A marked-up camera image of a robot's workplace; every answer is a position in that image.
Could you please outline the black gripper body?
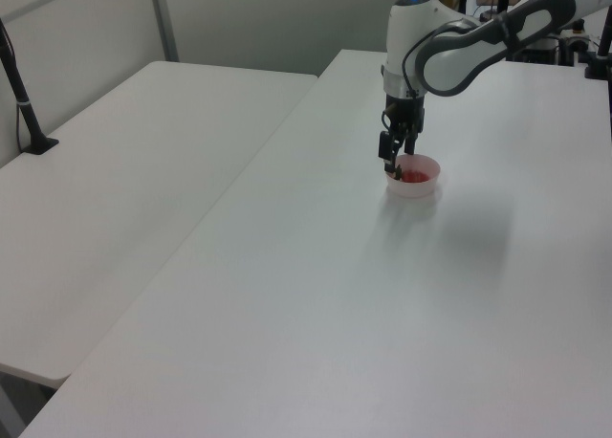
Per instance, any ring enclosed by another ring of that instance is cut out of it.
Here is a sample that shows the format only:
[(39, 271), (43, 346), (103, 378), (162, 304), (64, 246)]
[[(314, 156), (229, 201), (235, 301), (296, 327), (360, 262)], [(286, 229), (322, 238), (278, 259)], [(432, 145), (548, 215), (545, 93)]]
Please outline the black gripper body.
[(386, 96), (382, 115), (385, 128), (394, 140), (416, 139), (424, 128), (425, 97), (396, 99)]

